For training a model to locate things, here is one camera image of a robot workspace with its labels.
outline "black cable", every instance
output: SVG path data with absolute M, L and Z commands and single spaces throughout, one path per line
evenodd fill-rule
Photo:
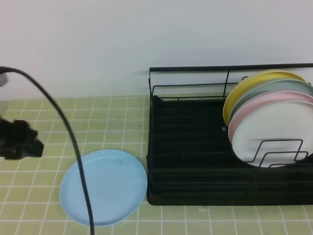
M 68 122 L 67 118 L 65 117 L 65 115 L 62 112 L 62 110 L 59 107 L 59 105 L 49 95 L 49 93 L 35 79 L 33 79 L 30 75 L 28 75 L 27 73 L 23 72 L 22 70 L 0 66 L 0 74 L 1 73 L 7 73 L 7 72 L 18 73 L 18 74 L 26 77 L 32 84 L 34 84 L 45 95 L 45 97 L 50 101 L 50 103 L 56 109 L 56 111 L 60 115 L 62 121 L 64 122 L 64 126 L 65 126 L 65 128 L 67 129 L 67 131 L 69 133 L 69 137 L 72 140 L 73 147 L 74 147 L 75 154 L 76 154 L 76 159 L 77 159 L 77 163 L 78 163 L 80 179 L 81 179 L 81 182 L 82 182 L 83 191 L 84 191 L 85 200 L 86 200 L 86 205 L 87 205 L 87 210 L 88 210 L 89 223 L 90 223 L 90 235 L 94 235 L 94 224 L 93 224 L 92 209 L 91 209 L 90 199 L 89 199 L 89 195 L 88 195 L 88 190 L 87 190 L 87 185 L 86 185 L 86 180 L 85 180 L 85 174 L 84 174 L 83 164 L 82 164 L 82 160 L 81 160 L 81 155 L 80 155 L 80 152 L 79 152 L 79 148 L 78 148 L 77 141 L 76 141 L 76 138 L 74 136 L 73 130 L 72 130 L 71 126 L 69 125 L 69 122 Z

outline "white plate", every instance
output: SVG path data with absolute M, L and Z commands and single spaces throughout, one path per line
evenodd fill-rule
M 233 150 L 244 162 L 252 161 L 263 140 L 302 139 L 301 151 L 313 153 L 313 104 L 288 100 L 276 102 L 256 110 L 247 116 L 237 128 L 233 137 Z M 298 151 L 300 141 L 264 142 L 254 162 L 259 166 L 267 152 Z M 295 153 L 268 154 L 261 167 L 271 164 L 294 163 Z M 297 160 L 303 159 L 299 153 Z

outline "black dish rack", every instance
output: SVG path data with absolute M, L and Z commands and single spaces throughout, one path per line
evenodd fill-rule
M 313 157 L 301 151 L 302 140 L 260 142 L 259 149 L 267 141 L 299 142 L 299 148 L 292 152 L 294 164 L 268 168 L 251 166 L 233 153 L 223 120 L 226 87 L 236 84 L 228 82 L 231 71 L 291 68 L 313 68 L 313 64 L 150 68 L 148 202 L 152 205 L 234 206 L 313 204 Z M 151 86 L 153 72 L 199 71 L 225 71 L 226 80 L 224 83 Z M 154 95 L 156 87 L 210 85 L 223 85 L 223 95 Z M 287 152 L 266 153 L 262 161 L 275 153 Z M 298 161 L 299 153 L 306 157 Z

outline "countertop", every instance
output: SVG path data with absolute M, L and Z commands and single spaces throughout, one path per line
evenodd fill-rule
M 60 99 L 82 153 L 122 149 L 146 167 L 149 97 Z M 24 119 L 45 143 L 41 158 L 0 162 L 0 235 L 88 235 L 59 203 L 59 186 L 76 161 L 63 123 L 45 100 L 0 104 L 4 118 Z M 313 206 L 151 206 L 97 235 L 311 235 Z

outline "white wall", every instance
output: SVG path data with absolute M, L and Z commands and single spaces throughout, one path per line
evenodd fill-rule
M 148 68 L 313 62 L 312 0 L 1 0 L 0 65 L 53 96 L 147 94 Z M 313 82 L 313 70 L 308 73 Z M 39 97 L 10 75 L 0 99 Z

